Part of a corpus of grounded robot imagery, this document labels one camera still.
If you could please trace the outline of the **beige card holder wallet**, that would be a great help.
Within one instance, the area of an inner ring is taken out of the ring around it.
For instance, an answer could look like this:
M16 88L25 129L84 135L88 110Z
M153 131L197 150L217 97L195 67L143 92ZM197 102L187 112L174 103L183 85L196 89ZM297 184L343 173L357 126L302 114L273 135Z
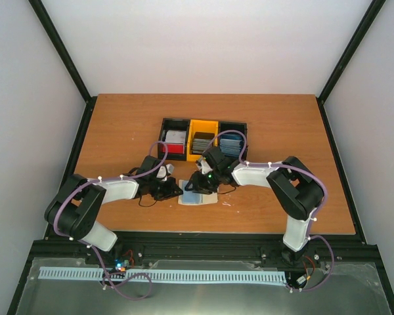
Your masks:
M185 186L188 183L187 180L179 180L179 187L183 191L183 194L178 197L179 205L186 206L197 206L197 205L209 205L218 202L217 193L212 194L199 194L191 191L186 191Z

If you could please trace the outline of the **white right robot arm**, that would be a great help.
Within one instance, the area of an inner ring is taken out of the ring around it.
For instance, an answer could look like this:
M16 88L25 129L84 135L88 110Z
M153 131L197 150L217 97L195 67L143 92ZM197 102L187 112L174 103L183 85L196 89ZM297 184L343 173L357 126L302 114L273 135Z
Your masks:
M226 156L211 147L196 162L195 171L184 190L210 195L221 185L257 186L273 191L287 214L283 244L293 252L301 251L310 240L312 222L328 199L325 185L302 162L290 156L276 163L252 163Z

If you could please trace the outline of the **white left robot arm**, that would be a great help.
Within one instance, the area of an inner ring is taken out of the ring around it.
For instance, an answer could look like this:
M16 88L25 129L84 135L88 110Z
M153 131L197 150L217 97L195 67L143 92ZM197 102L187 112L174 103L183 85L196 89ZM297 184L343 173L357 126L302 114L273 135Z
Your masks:
M100 249L109 264L123 258L115 232L97 221L102 205L121 200L140 200L149 195L155 202L179 197L183 190L172 177L174 166L146 156L140 167L113 178L71 175L58 191L44 218L59 236Z

